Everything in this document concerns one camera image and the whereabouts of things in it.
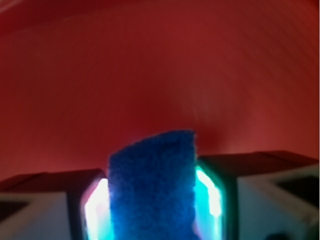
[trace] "led light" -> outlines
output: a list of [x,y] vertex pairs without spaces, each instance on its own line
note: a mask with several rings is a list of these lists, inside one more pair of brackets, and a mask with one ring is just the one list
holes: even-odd
[[108,180],[103,178],[84,205],[89,240],[114,240]]
[[219,189],[203,171],[197,169],[196,176],[208,189],[210,214],[214,217],[219,217],[222,213]]
[[195,173],[195,231],[203,240],[221,240],[223,212],[220,190],[199,166]]

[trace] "red surface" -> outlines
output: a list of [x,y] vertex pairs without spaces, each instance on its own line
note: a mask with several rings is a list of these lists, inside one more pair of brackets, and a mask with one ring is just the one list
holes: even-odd
[[185,128],[199,154],[319,158],[315,1],[25,0],[0,13],[0,81],[0,179]]

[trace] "light strip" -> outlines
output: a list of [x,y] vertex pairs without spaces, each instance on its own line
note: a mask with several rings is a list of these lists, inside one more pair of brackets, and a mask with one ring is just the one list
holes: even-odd
[[197,169],[196,176],[208,189],[210,214],[214,217],[219,217],[222,214],[221,195],[219,189],[203,171]]

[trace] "foam piece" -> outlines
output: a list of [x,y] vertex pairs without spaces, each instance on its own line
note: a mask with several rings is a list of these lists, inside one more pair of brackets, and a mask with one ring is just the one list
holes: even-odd
[[113,154],[110,211],[115,240],[198,240],[194,132],[162,133]]

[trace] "glowing light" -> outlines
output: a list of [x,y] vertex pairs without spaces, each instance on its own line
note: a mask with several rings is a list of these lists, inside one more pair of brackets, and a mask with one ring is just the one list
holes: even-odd
[[84,214],[89,240],[114,240],[107,179],[99,181],[84,205]]
[[194,232],[202,240],[221,240],[223,239],[222,195],[199,166],[195,173]]
[[197,169],[196,176],[208,189],[210,214],[214,217],[219,217],[222,213],[219,189],[216,188],[215,184],[203,171]]

